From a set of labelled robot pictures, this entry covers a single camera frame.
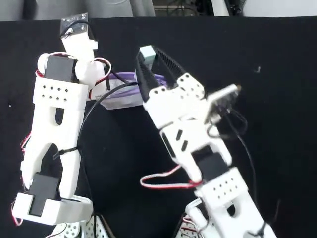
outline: black cable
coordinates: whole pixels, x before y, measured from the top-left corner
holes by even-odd
[[[112,69],[110,71],[117,79],[119,79],[121,82],[124,82],[124,83],[128,83],[127,80],[123,79],[121,76],[119,76],[116,72],[114,72],[114,70]]]
[[[70,23],[67,27],[65,27],[64,30],[62,30],[62,32],[60,33],[59,37],[67,37],[68,35],[70,34],[66,34],[66,32],[68,31],[68,29],[76,24],[79,24],[79,23],[84,23],[84,24],[87,24],[90,28],[90,31],[91,31],[91,34],[94,38],[94,40],[96,39],[96,36],[95,36],[95,32],[93,31],[93,28],[91,26],[91,24],[88,22],[88,21],[85,21],[85,20],[77,20],[77,21],[73,21],[72,23]]]
[[[173,0],[170,3],[167,4],[166,8],[166,15],[169,16],[169,6],[171,6],[173,3],[176,3],[178,0]]]
[[[230,111],[231,114],[235,115],[243,124],[243,126],[237,130],[237,133],[238,135],[244,135],[247,130],[248,130],[248,121],[245,119],[245,117],[240,114],[237,110],[234,110],[234,109],[231,109]],[[227,116],[228,112],[226,113],[222,113],[221,115],[222,116]],[[219,134],[219,135],[213,135],[211,134],[210,130],[211,128],[214,126],[214,124],[210,123],[210,125],[208,126],[207,128],[207,135],[210,137],[210,138],[221,138],[223,140],[232,140],[232,139],[235,139],[237,138],[236,136],[236,133],[231,133],[231,134]]]
[[[106,97],[110,96],[112,93],[122,89],[122,88],[125,88],[125,87],[129,87],[129,86],[133,86],[133,85],[137,85],[138,83],[137,82],[132,82],[132,83],[125,83],[125,84],[121,84],[117,87],[115,87],[114,89],[112,89],[111,91],[105,93],[102,97],[100,97],[98,100],[95,101],[95,103],[92,105],[92,107],[89,109],[89,111],[87,112],[87,114],[85,115],[84,119],[83,119],[83,123],[81,124],[81,127],[80,127],[80,130],[79,130],[79,133],[78,133],[78,140],[77,140],[77,148],[80,148],[80,146],[78,145],[78,141],[79,141],[79,138],[81,137],[81,134],[83,132],[83,128],[84,128],[84,125],[87,121],[87,118],[89,117],[89,115],[91,114],[91,112],[95,109],[95,107],[101,102],[103,101]]]
[[[252,156],[250,154],[250,151],[246,145],[246,143],[244,142],[244,140],[242,139],[242,137],[240,136],[239,134],[239,131],[234,127],[234,125],[232,124],[229,116],[227,114],[224,115],[224,118],[227,120],[229,126],[231,127],[231,129],[234,131],[234,133],[236,134],[236,137],[240,140],[241,144],[243,145],[247,155],[248,155],[248,158],[249,158],[249,161],[250,161],[250,166],[251,166],[251,169],[252,169],[252,187],[253,187],[253,201],[254,201],[254,204],[255,206],[258,208],[258,193],[257,193],[257,174],[256,174],[256,169],[254,167],[254,164],[253,164],[253,159],[252,159]]]
[[[111,91],[105,93],[101,98],[99,98],[98,100],[95,101],[95,103],[92,105],[92,107],[89,109],[89,111],[87,112],[87,114],[85,115],[84,119],[83,119],[83,123],[81,124],[81,127],[80,127],[80,130],[79,130],[79,133],[78,133],[78,138],[77,138],[77,149],[79,151],[79,154],[83,160],[83,169],[84,169],[84,175],[85,175],[85,179],[87,181],[87,184],[88,184],[88,188],[89,188],[89,193],[90,193],[90,197],[91,197],[91,200],[93,201],[93,196],[92,196],[92,192],[91,192],[91,187],[90,187],[90,183],[89,183],[89,179],[88,179],[88,175],[87,175],[87,171],[86,171],[86,166],[84,164],[84,159],[83,159],[83,153],[81,151],[81,147],[79,145],[79,139],[82,135],[82,132],[83,132],[83,128],[84,128],[84,125],[85,125],[85,122],[87,121],[87,118],[88,116],[91,114],[91,112],[95,109],[95,107],[102,101],[104,100],[106,97],[110,96],[112,93],[124,88],[124,87],[128,87],[128,86],[133,86],[133,85],[137,85],[138,83],[137,82],[132,82],[132,83],[126,83],[126,84],[121,84],[117,87],[115,87],[114,89],[112,89]],[[95,212],[93,212],[93,216],[94,216],[94,238],[97,238],[97,234],[96,234],[96,223],[97,223],[97,215]]]
[[[94,238],[97,238],[96,224],[97,224],[97,215],[96,215],[96,213],[94,213],[94,226],[93,226],[93,229],[94,229]]]
[[[179,230],[180,226],[181,226],[182,223],[183,223],[183,217],[185,217],[185,215],[186,215],[186,213],[184,212],[184,213],[182,214],[182,216],[180,217],[180,219],[179,219],[179,221],[178,221],[178,223],[177,223],[177,225],[176,225],[176,228],[175,228],[175,230],[174,230],[174,232],[173,232],[172,238],[175,238],[175,237],[176,237],[176,235],[177,235],[177,233],[178,233],[178,230]]]
[[[192,11],[192,12],[195,14],[195,16],[198,15],[197,12],[196,12],[195,10],[191,9],[190,7],[182,6],[182,7],[178,7],[178,8],[176,8],[176,9],[174,9],[174,10],[170,13],[169,16],[172,16],[176,11],[178,11],[178,10],[180,10],[180,9],[181,9],[182,12],[183,12],[183,16],[184,16],[184,9]]]

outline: white plastic part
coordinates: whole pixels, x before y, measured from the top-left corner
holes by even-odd
[[[56,225],[51,235],[58,234],[65,229],[65,223]],[[94,216],[91,217],[89,222],[76,222],[67,223],[66,229],[59,235],[54,236],[56,238],[94,238]],[[98,238],[109,238],[103,223],[97,216],[96,219],[96,235]]]
[[[200,238],[195,231],[195,226],[189,223],[183,222],[179,227],[179,230],[175,238]]]
[[[46,65],[48,64],[50,54],[43,53],[40,55],[38,59],[38,70],[39,72],[44,75],[46,70]]]
[[[232,157],[222,139],[208,137],[205,125],[199,120],[175,121],[163,128],[160,135],[162,138],[163,135],[166,136],[173,149],[175,156],[170,154],[172,160],[185,169],[193,182],[200,182],[202,179],[200,169],[192,156],[194,151],[208,145],[214,153],[221,154],[227,165],[232,162]]]
[[[206,218],[203,216],[201,210],[198,208],[198,205],[200,205],[201,203],[202,201],[199,198],[189,203],[185,209],[186,214],[196,224],[196,230],[201,231],[203,237],[220,238],[220,235],[214,226],[214,222],[212,220],[207,221]]]
[[[214,93],[211,93],[207,97],[207,105],[209,106],[208,110],[205,110],[203,113],[203,120],[208,121],[211,110],[216,106],[219,99],[225,98],[233,93],[238,95],[239,87],[235,84],[231,84],[223,89],[220,89]]]
[[[161,136],[165,135],[168,139],[175,154],[170,152],[173,161],[185,169],[193,182],[200,182],[202,175],[192,152],[209,145],[214,153],[221,154],[228,166],[231,165],[232,157],[222,139],[210,138],[206,133],[208,125],[205,124],[205,117],[211,107],[210,103],[214,101],[209,102],[203,98],[203,86],[188,73],[179,77],[177,83],[179,86],[171,90],[165,86],[152,89],[149,92],[150,98],[143,106],[157,129],[161,129]],[[227,96],[227,90],[217,93],[217,99],[218,95]],[[216,126],[211,128],[211,133],[219,134]]]
[[[61,201],[47,199],[42,215],[39,217],[29,214],[33,196],[25,193],[18,193],[12,214],[20,219],[47,225],[56,225],[64,222],[88,221],[93,212],[92,201],[80,196],[73,196],[71,199],[72,200],[62,199]]]
[[[225,206],[247,191],[248,187],[239,170],[232,168],[197,189],[195,194],[197,197],[204,197],[204,200],[213,210],[220,206]]]
[[[95,58],[96,43],[91,43],[88,32],[62,38],[62,42],[67,53],[79,60],[91,62]]]
[[[203,200],[206,210],[222,238],[251,238],[252,236],[248,232],[256,234],[264,223],[237,168],[198,187],[195,194]],[[235,206],[236,210],[233,216],[227,211],[231,204]],[[270,225],[266,225],[264,238],[275,237]]]
[[[22,177],[27,189],[30,188],[33,175],[40,171],[42,158],[52,143],[59,150],[77,146],[87,94],[87,85],[39,77],[36,79],[32,136],[21,163]],[[61,125],[55,121],[56,108],[64,109]],[[80,155],[75,150],[61,155],[60,159],[63,166],[60,196],[71,198],[77,186]]]
[[[109,84],[110,84],[110,88],[112,89],[123,83],[118,79],[111,79],[109,80]],[[117,92],[115,92],[110,97],[105,98],[100,104],[108,110],[141,106],[143,104],[143,100],[140,93],[135,93],[133,95],[127,95],[127,96],[120,96],[120,97],[115,96],[118,93],[130,91],[130,90],[133,90],[134,88],[138,88],[138,86],[135,85],[135,86],[122,88],[118,90]],[[106,82],[104,81],[92,89],[91,99],[97,100],[106,92],[108,92],[108,90],[106,90]]]
[[[211,0],[214,16],[229,16],[225,0]]]
[[[88,85],[88,89],[91,90],[99,79],[104,78],[104,64],[99,61],[86,62],[79,60],[75,66],[75,74],[79,82]]]

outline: wire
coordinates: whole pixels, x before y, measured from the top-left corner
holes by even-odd
[[[76,57],[70,55],[69,53],[63,52],[63,51],[56,51],[56,52],[49,53],[49,56],[67,56],[67,57],[71,57],[74,59],[76,58]],[[36,69],[35,75],[37,77],[44,78],[44,75],[39,71],[39,69]]]
[[[191,181],[190,181],[190,183],[170,183],[170,184],[148,184],[148,183],[145,183],[145,181],[148,179],[152,179],[152,178],[156,178],[156,177],[167,177],[167,176],[173,174],[174,172],[176,172],[177,170],[179,170],[180,168],[181,168],[181,166],[177,165],[176,167],[174,167],[170,171],[167,171],[164,173],[157,173],[157,174],[143,176],[140,179],[140,184],[143,187],[150,188],[150,189],[158,189],[158,190],[190,189],[190,188],[195,188],[195,187],[201,185],[201,183],[193,183]]]
[[[242,122],[242,124],[243,124],[242,128],[240,128],[239,130],[237,130],[235,128],[236,132],[234,132],[232,134],[218,134],[218,135],[214,135],[214,134],[211,134],[211,129],[214,127],[214,124],[210,123],[210,125],[207,128],[207,135],[210,138],[215,138],[215,139],[220,138],[220,139],[223,139],[223,140],[230,140],[230,139],[237,138],[237,135],[244,135],[247,132],[247,130],[248,130],[248,121],[245,119],[245,117],[241,113],[239,113],[237,110],[234,110],[234,109],[231,109],[230,113],[235,115]],[[223,116],[227,117],[228,116],[227,114],[228,114],[228,112],[223,113]]]
[[[26,135],[26,137],[21,141],[20,147],[21,147],[22,152],[25,151],[25,146],[26,146],[26,144],[29,142],[30,138],[31,138],[31,132],[29,132],[29,133]]]
[[[94,238],[97,238],[96,224],[97,224],[97,215],[96,215],[96,213],[94,213],[94,226],[93,226],[93,229],[94,229]]]
[[[177,12],[177,11],[180,10],[180,9],[182,10],[183,16],[185,16],[185,15],[184,15],[184,14],[185,14],[185,13],[184,13],[184,9],[192,11],[192,12],[195,14],[195,16],[198,15],[197,12],[196,12],[195,10],[191,9],[190,7],[182,6],[182,7],[178,7],[178,8],[176,8],[176,9],[174,9],[174,10],[170,13],[170,16],[172,16],[175,12]]]
[[[108,72],[104,75],[104,77],[103,77],[102,79],[98,80],[98,81],[95,83],[95,86],[96,86],[96,85],[100,84],[101,82],[105,81],[105,80],[108,78],[108,76],[110,75],[110,73],[111,73],[111,71],[112,71],[112,65],[111,65],[111,63],[110,63],[107,59],[102,58],[102,57],[94,58],[93,61],[98,61],[98,62],[104,63],[104,64],[106,64],[106,65],[109,67],[109,70],[108,70]]]
[[[13,215],[13,206],[14,206],[15,200],[13,202],[11,202],[11,216],[13,219],[13,222],[15,224],[15,226],[19,227],[22,225],[23,223],[23,219],[20,219],[20,221]]]
[[[120,81],[124,82],[124,83],[127,83],[128,81],[123,79],[121,76],[119,76],[116,72],[113,71],[113,69],[111,70],[111,73],[117,78],[119,79]]]
[[[224,118],[227,120],[229,126],[234,131],[234,133],[236,134],[236,137],[239,139],[239,141],[243,145],[243,147],[244,147],[244,149],[245,149],[245,151],[246,151],[246,153],[248,155],[248,158],[249,158],[249,161],[250,161],[250,166],[251,166],[251,169],[252,169],[253,201],[254,201],[255,206],[258,208],[257,174],[256,174],[256,169],[255,169],[254,164],[253,164],[253,159],[252,159],[251,153],[250,153],[246,143],[244,142],[244,140],[240,136],[239,131],[232,124],[229,116],[228,115],[224,115]]]
[[[125,88],[125,87],[129,87],[129,86],[133,86],[133,85],[137,85],[138,83],[137,82],[132,82],[132,83],[125,83],[125,84],[121,84],[117,87],[115,87],[114,89],[110,90],[109,92],[105,93],[102,97],[100,97],[98,100],[96,100],[96,102],[92,105],[92,107],[88,110],[87,114],[85,115],[84,119],[83,119],[83,123],[81,124],[81,127],[80,127],[80,130],[79,130],[79,133],[78,133],[78,140],[77,140],[77,147],[80,148],[80,146],[78,145],[78,141],[79,141],[79,138],[81,137],[81,134],[83,132],[83,128],[84,128],[84,125],[87,121],[87,118],[89,117],[89,115],[91,114],[91,112],[95,109],[95,107],[100,103],[102,102],[106,97],[110,96],[111,94],[113,94],[114,92],[122,89],[122,88]]]
[[[183,217],[183,222],[184,222],[184,223],[187,223],[187,224],[191,224],[191,225],[193,225],[194,227],[196,227],[196,224],[195,224],[193,221],[188,220],[188,218],[186,218],[186,217]]]
[[[87,118],[89,117],[89,115],[91,114],[91,112],[95,109],[95,107],[103,100],[105,99],[106,97],[110,96],[112,93],[124,88],[124,87],[128,87],[128,86],[133,86],[133,85],[137,85],[136,82],[133,82],[133,83],[126,83],[126,84],[122,84],[122,85],[119,85],[117,87],[115,87],[114,89],[112,89],[111,91],[105,93],[102,97],[100,97],[97,101],[95,101],[95,103],[92,105],[92,107],[89,109],[89,111],[87,112],[86,116],[84,117],[83,119],[83,123],[81,124],[81,127],[80,127],[80,130],[79,130],[79,133],[78,133],[78,138],[77,138],[77,149],[78,149],[78,152],[83,160],[83,170],[84,170],[84,176],[85,176],[85,179],[86,179],[86,182],[87,182],[87,185],[88,185],[88,189],[89,189],[89,193],[90,193],[90,197],[91,197],[91,200],[93,201],[93,195],[92,195],[92,192],[91,192],[91,187],[90,187],[90,183],[89,183],[89,179],[88,179],[88,175],[87,175],[87,171],[86,171],[86,166],[84,164],[84,157],[83,157],[83,153],[82,153],[82,150],[81,150],[81,147],[79,145],[79,139],[82,135],[82,132],[83,132],[83,128],[84,128],[84,125],[87,121]],[[93,216],[94,216],[94,238],[97,238],[97,235],[96,235],[96,213],[94,212],[93,213]]]
[[[65,228],[61,232],[53,234],[53,235],[48,235],[47,237],[44,237],[44,238],[51,238],[51,237],[55,237],[57,235],[60,235],[66,230],[66,228],[67,228],[67,223],[65,223]]]
[[[77,21],[74,21],[72,23],[70,23],[67,27],[65,27],[65,29],[61,32],[61,34],[59,35],[59,37],[61,38],[67,38],[71,33],[67,33],[68,29],[71,28],[72,26],[76,25],[76,24],[79,24],[79,23],[84,23],[84,24],[87,24],[89,27],[90,27],[90,31],[93,35],[93,38],[96,39],[96,36],[95,36],[95,33],[93,31],[93,28],[91,26],[91,24],[88,22],[88,21],[85,21],[85,20],[77,20]]]

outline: black surface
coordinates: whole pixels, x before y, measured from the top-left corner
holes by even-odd
[[[117,71],[133,71],[138,47],[154,44],[208,91],[242,85],[236,108],[249,121],[244,139],[255,160],[261,213],[272,218],[281,199],[273,225],[278,237],[315,236],[317,18],[92,22],[100,55]],[[37,58],[62,50],[59,21],[1,22],[0,27],[1,236],[42,238],[53,228],[31,222],[15,228],[9,206],[21,188],[19,143],[31,129]],[[115,235],[169,237],[193,195],[140,187],[141,176],[173,166],[147,112],[99,106],[87,120],[83,144],[95,209],[105,215]],[[227,145],[250,187],[251,168],[243,147],[238,141]],[[182,172],[171,179],[188,180]],[[84,184],[80,176],[79,193],[87,195]]]

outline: mounting hole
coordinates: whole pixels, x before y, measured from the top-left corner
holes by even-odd
[[[231,217],[233,217],[236,214],[236,207],[232,204],[227,208],[227,212]]]

